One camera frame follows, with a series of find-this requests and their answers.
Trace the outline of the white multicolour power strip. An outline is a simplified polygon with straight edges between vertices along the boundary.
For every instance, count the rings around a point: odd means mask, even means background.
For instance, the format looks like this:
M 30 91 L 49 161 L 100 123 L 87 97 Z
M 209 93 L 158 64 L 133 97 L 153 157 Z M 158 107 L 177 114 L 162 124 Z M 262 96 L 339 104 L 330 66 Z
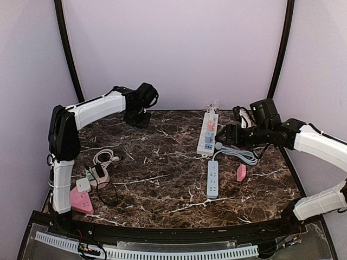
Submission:
M 214 155 L 215 136 L 217 134 L 219 115 L 206 112 L 203 117 L 201 132 L 197 144 L 196 153 L 206 157 Z

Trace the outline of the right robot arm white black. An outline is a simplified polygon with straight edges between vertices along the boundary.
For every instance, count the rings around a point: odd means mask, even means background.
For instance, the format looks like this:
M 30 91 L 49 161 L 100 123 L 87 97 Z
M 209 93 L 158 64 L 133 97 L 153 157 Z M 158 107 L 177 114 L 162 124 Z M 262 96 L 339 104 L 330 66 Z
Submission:
M 310 154 L 346 171 L 346 142 L 319 131 L 311 123 L 306 124 L 297 119 L 288 119 L 274 127 L 242 128 L 230 124 L 217 133 L 216 141 L 242 148 L 254 148 L 262 144 L 282 146 Z M 285 217 L 277 222 L 277 231 L 288 235 L 297 227 L 298 221 L 340 209 L 346 209 L 345 179 L 327 190 L 292 203 L 282 212 Z

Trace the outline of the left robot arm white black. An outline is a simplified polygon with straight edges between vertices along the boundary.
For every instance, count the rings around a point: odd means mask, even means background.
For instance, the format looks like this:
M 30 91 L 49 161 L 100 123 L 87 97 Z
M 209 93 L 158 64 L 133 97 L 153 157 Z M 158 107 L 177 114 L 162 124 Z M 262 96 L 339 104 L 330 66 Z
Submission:
M 123 113 L 123 121 L 130 126 L 147 128 L 151 118 L 147 109 L 154 106 L 158 98 L 153 85 L 142 83 L 136 90 L 115 86 L 93 99 L 67 107 L 54 107 L 48 132 L 47 164 L 51 167 L 51 205 L 56 213 L 64 214 L 72 209 L 70 180 L 74 160 L 81 151 L 79 131 L 115 113 Z

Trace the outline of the pink charger plug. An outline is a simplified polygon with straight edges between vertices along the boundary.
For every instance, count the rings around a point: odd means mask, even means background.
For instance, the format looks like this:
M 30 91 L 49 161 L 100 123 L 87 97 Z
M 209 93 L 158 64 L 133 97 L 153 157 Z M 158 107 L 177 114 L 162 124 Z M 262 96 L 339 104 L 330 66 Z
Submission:
M 213 132 L 215 130 L 215 122 L 212 120 L 208 121 L 207 130 Z

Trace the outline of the light blue charger plug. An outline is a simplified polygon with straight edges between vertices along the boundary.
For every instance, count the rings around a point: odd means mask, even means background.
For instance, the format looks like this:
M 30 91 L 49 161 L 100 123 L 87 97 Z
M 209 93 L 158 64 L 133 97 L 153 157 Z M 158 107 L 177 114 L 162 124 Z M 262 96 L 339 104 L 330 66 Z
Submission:
M 213 139 L 213 132 L 211 131 L 206 131 L 205 133 L 205 138 L 204 138 L 204 142 L 206 144 L 210 144 L 212 143 L 212 139 Z

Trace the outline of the pink square plug adapter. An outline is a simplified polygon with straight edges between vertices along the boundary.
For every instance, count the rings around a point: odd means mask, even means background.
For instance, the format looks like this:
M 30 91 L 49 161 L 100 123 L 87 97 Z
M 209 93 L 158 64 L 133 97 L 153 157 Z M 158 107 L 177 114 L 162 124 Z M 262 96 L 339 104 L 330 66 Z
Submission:
M 236 180 L 238 182 L 242 182 L 246 177 L 246 165 L 241 164 L 239 168 L 237 169 L 237 176 Z

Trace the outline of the blue square plug adapter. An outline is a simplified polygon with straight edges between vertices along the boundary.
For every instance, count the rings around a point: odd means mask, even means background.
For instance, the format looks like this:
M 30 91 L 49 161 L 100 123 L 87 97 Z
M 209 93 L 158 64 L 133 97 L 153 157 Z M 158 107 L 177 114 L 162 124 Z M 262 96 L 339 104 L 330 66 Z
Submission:
M 138 130 L 138 131 L 143 131 L 144 130 L 144 128 L 139 127 L 139 126 L 134 126 L 134 128 L 135 128 L 135 130 Z

